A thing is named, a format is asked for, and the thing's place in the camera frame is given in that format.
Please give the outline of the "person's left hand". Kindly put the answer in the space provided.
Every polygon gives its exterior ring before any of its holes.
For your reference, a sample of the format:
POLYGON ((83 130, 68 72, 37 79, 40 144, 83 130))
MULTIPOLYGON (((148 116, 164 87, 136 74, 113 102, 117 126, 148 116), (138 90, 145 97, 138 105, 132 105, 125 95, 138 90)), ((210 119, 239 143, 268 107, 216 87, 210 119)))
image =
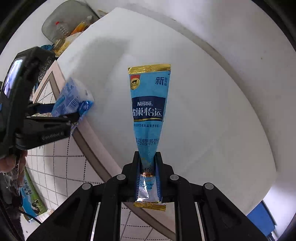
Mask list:
MULTIPOLYGON (((23 186, 23 180, 25 176, 25 165, 26 165, 26 157, 28 155, 28 151, 22 151, 22 154, 19 158, 19 163, 18 163, 18 186, 22 187, 23 186)), ((1 173, 8 173, 10 172, 16 165, 16 157, 14 155, 11 156, 6 156, 5 158, 2 158, 0 160, 0 172, 1 173)))

